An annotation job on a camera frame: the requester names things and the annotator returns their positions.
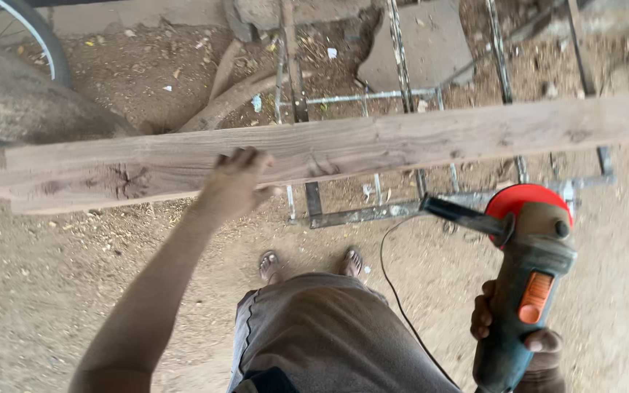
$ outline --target bicycle tire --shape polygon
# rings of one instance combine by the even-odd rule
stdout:
[[[71,89],[72,73],[62,44],[38,11],[24,0],[0,0],[0,7],[21,22],[38,41],[48,58],[52,80]]]

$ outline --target bicycle wheel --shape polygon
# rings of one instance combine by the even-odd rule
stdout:
[[[72,75],[64,49],[43,16],[25,0],[0,0],[0,9],[8,14],[0,12],[0,45],[21,42],[27,31],[42,50],[36,64],[45,65],[52,80],[71,89]]]

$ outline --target orange switch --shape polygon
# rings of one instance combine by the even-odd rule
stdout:
[[[523,291],[523,299],[519,304],[519,319],[523,323],[534,324],[540,320],[545,302],[550,296],[551,275],[534,271],[530,273],[529,283]]]

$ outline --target power cord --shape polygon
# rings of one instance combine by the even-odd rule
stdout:
[[[385,271],[385,263],[383,262],[383,259],[382,259],[382,248],[383,248],[383,246],[385,244],[385,239],[387,238],[387,235],[389,235],[390,233],[395,231],[400,225],[404,224],[405,222],[411,221],[412,219],[415,219],[417,217],[418,217],[418,215],[406,218],[402,222],[398,222],[392,228],[388,229],[387,232],[385,232],[385,235],[382,237],[382,241],[380,242],[380,267],[382,267],[382,274],[385,276],[385,280],[390,285],[390,289],[392,289],[392,293],[395,295],[395,300],[397,300],[397,306],[400,308],[400,312],[402,313],[402,317],[404,317],[404,320],[407,321],[407,324],[409,325],[409,327],[412,328],[412,332],[414,333],[414,336],[416,337],[416,340],[419,342],[419,344],[422,346],[422,348],[424,348],[424,351],[428,355],[428,358],[431,359],[431,361],[441,371],[443,376],[445,376],[445,378],[448,378],[450,383],[452,383],[453,386],[455,386],[456,388],[458,388],[458,390],[460,390],[460,387],[458,386],[458,384],[456,384],[455,381],[453,381],[452,378],[450,378],[448,373],[446,373],[445,370],[443,370],[441,365],[438,362],[436,362],[436,359],[428,351],[428,348],[426,347],[426,345],[424,345],[424,342],[422,341],[422,338],[419,336],[419,333],[416,333],[416,329],[415,329],[414,325],[412,325],[412,323],[409,321],[409,318],[407,317],[407,314],[405,314],[405,312],[404,312],[404,308],[402,308],[402,302],[400,301],[399,295],[397,295],[397,290],[395,290],[395,286],[392,285],[392,282],[390,281],[390,278],[387,276],[387,272]]]

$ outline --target person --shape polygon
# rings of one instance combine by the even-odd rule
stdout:
[[[273,158],[253,147],[220,156],[203,191],[159,252],[130,284],[80,361],[69,391],[148,392],[173,329],[182,295],[201,253],[226,220],[239,218],[275,193],[256,190]],[[458,392],[384,298],[358,279],[355,247],[339,274],[286,280],[275,252],[259,261],[266,286],[249,291],[236,313],[232,379],[227,392]],[[494,282],[475,299],[471,332],[485,338]],[[563,392],[561,339],[528,336],[536,352],[516,392]]]

